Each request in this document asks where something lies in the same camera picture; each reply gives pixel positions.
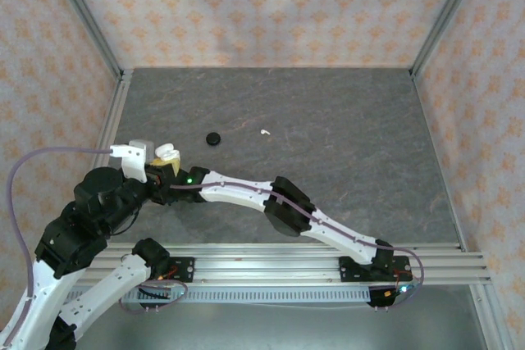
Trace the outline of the grey sheet metal panel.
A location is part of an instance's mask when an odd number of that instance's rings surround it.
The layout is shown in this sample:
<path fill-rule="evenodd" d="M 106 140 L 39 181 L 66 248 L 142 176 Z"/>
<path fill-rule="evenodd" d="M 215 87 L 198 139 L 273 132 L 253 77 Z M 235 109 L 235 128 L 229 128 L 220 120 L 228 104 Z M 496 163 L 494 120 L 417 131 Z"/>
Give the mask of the grey sheet metal panel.
<path fill-rule="evenodd" d="M 78 350 L 487 350 L 457 303 L 365 307 L 183 303 L 155 314 L 105 313 Z"/>

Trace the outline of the aluminium frame post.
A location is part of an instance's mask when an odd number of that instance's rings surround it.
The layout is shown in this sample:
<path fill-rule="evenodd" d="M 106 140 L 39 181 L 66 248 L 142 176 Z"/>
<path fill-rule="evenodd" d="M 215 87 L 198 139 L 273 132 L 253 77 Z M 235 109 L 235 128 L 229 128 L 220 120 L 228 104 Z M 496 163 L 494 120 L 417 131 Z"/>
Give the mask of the aluminium frame post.
<path fill-rule="evenodd" d="M 469 289 L 487 350 L 514 350 L 494 286 L 471 284 Z"/>
<path fill-rule="evenodd" d="M 89 9 L 89 5 L 86 0 L 69 0 L 70 4 L 74 8 L 81 23 L 86 29 L 88 36 L 93 41 L 95 47 L 98 49 L 102 59 L 110 70 L 111 74 L 116 80 L 120 80 L 124 74 L 123 69 L 120 67 L 115 54 L 110 48 L 109 43 L 103 35 L 93 13 Z"/>
<path fill-rule="evenodd" d="M 454 14 L 459 9 L 462 1 L 463 0 L 445 0 L 434 25 L 424 40 L 412 67 L 409 69 L 409 74 L 412 80 L 415 80 L 421 74 L 424 66 L 427 64 L 427 61 L 439 43 L 441 36 L 446 31 L 449 23 L 452 21 Z"/>

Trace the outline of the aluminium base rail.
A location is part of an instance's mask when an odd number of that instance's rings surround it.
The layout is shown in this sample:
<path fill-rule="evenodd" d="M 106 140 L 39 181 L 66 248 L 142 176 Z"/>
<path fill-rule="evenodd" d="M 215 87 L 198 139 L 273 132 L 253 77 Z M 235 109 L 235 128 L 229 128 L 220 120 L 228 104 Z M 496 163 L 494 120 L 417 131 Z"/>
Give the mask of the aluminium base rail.
<path fill-rule="evenodd" d="M 211 286 L 314 286 L 340 282 L 340 252 L 322 243 L 166 244 L 174 257 L 193 257 L 193 284 Z M 481 252 L 463 252 L 457 243 L 403 245 L 410 267 L 424 284 L 489 284 Z"/>

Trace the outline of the white earbud charging case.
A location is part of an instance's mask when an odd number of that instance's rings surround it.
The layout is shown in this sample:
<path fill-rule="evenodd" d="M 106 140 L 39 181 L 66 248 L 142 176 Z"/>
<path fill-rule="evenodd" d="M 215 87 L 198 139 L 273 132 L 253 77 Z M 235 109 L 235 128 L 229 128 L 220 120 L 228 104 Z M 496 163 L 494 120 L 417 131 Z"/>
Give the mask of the white earbud charging case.
<path fill-rule="evenodd" d="M 155 149 L 155 155 L 162 161 L 180 160 L 180 151 L 174 148 L 172 143 L 165 143 Z"/>

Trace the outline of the thin aluminium floor rail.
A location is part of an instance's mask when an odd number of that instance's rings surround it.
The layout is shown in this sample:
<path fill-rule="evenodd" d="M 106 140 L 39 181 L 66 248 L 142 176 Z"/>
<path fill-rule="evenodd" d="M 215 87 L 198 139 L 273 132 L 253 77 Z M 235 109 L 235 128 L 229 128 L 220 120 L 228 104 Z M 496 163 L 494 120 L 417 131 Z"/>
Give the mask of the thin aluminium floor rail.
<path fill-rule="evenodd" d="M 429 114 L 428 110 L 425 107 L 425 104 L 423 103 L 422 92 L 421 92 L 420 88 L 418 87 L 418 78 L 417 78 L 416 74 L 413 72 L 412 69 L 409 69 L 409 75 L 410 75 L 410 79 L 411 79 L 411 81 L 413 83 L 414 89 L 416 91 L 416 94 L 418 96 L 418 101 L 420 102 L 420 105 L 421 105 L 421 108 L 422 108 L 422 114 L 423 114 L 423 116 L 425 118 L 427 131 L 428 131 L 430 139 L 431 139 L 432 148 L 433 148 L 434 154 L 436 156 L 436 162 L 437 162 L 437 165 L 438 165 L 438 168 L 439 168 L 441 183 L 442 183 L 442 186 L 443 186 L 443 188 L 445 190 L 446 201 L 448 203 L 450 215 L 451 215 L 452 221 L 454 223 L 454 230 L 455 230 L 455 233 L 456 233 L 458 241 L 459 241 L 459 247 L 461 248 L 461 250 L 463 252 L 469 252 L 468 241 L 467 241 L 467 238 L 465 236 L 465 233 L 463 232 L 463 226 L 462 226 L 462 224 L 461 224 L 461 222 L 460 222 L 460 220 L 459 220 L 459 218 L 457 216 L 457 212 L 456 212 L 456 209 L 455 209 L 455 206 L 454 206 L 454 201 L 453 201 L 453 198 L 452 198 L 451 193 L 450 193 L 450 187 L 449 187 L 449 185 L 447 183 L 447 180 L 445 178 L 444 168 L 442 166 L 441 158 L 440 158 L 440 155 L 439 155 L 439 152 L 438 152 L 438 149 L 437 149 L 437 140 L 436 140 L 434 134 L 431 131 L 431 117 L 430 117 L 430 114 Z"/>

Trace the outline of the wide aluminium floor rail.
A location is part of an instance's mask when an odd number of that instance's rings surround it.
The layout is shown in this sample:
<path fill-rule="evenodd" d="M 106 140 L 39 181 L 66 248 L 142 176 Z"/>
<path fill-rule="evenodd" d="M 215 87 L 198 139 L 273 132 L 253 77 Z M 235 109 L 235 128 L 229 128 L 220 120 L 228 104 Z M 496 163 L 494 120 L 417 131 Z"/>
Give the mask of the wide aluminium floor rail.
<path fill-rule="evenodd" d="M 125 69 L 107 107 L 103 127 L 98 137 L 97 149 L 107 149 L 114 143 L 116 132 L 125 106 L 134 69 Z"/>

